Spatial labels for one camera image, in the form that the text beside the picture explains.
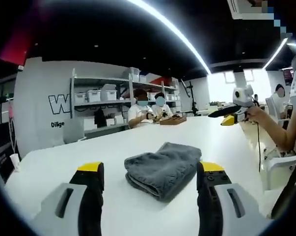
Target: window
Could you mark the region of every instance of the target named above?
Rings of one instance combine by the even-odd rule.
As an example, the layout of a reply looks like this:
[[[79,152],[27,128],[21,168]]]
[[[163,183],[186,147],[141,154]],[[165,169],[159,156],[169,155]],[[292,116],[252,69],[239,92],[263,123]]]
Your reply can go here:
[[[244,70],[245,79],[251,85],[254,94],[258,95],[259,102],[265,102],[271,96],[271,87],[268,73],[263,69]]]
[[[236,87],[232,71],[207,76],[210,102],[232,102]]]

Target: white shirt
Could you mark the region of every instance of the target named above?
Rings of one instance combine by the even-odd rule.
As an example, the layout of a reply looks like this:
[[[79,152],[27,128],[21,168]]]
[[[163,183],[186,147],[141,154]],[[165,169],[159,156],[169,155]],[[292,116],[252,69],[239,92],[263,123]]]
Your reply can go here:
[[[284,97],[279,97],[279,95],[277,95],[277,93],[272,94],[271,97],[273,98],[273,101],[274,101],[274,105],[275,105],[276,110],[279,113],[284,112],[284,110],[285,110],[285,107],[284,107],[284,101],[285,101],[285,99],[284,99]]]
[[[151,107],[149,107],[149,106],[141,107],[138,104],[133,104],[128,110],[128,122],[132,119],[142,116],[143,112],[146,112],[146,111],[153,113]],[[153,123],[153,120],[144,119],[138,125],[136,125],[134,128],[144,126],[147,124],[152,124],[152,123]]]
[[[167,116],[161,118],[160,120],[168,119],[173,116],[173,113],[167,104],[164,104],[162,107],[155,104],[152,106],[152,111],[155,116],[162,114],[162,112],[166,112]]]

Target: folded towel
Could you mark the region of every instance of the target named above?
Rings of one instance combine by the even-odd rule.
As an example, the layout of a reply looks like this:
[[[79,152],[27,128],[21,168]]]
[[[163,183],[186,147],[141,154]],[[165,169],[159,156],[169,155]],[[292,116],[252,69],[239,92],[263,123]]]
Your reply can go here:
[[[126,180],[131,186],[166,201],[192,179],[200,157],[198,148],[164,143],[156,153],[127,158]]]

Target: paper cup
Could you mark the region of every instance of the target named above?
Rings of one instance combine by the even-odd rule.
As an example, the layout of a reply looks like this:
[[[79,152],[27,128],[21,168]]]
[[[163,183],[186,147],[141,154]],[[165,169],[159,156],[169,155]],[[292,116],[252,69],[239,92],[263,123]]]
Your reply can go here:
[[[15,154],[10,155],[10,159],[11,159],[12,164],[14,165],[15,170],[17,172],[19,172],[20,171],[20,166],[19,166],[20,160],[19,160],[18,154],[15,153]]]

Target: wooden tray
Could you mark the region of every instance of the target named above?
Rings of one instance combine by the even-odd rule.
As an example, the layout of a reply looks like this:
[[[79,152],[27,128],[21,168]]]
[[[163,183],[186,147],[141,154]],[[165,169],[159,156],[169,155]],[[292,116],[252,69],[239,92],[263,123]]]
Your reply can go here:
[[[173,117],[170,119],[161,120],[160,124],[161,125],[177,125],[177,124],[185,122],[186,120],[187,120],[186,117]]]

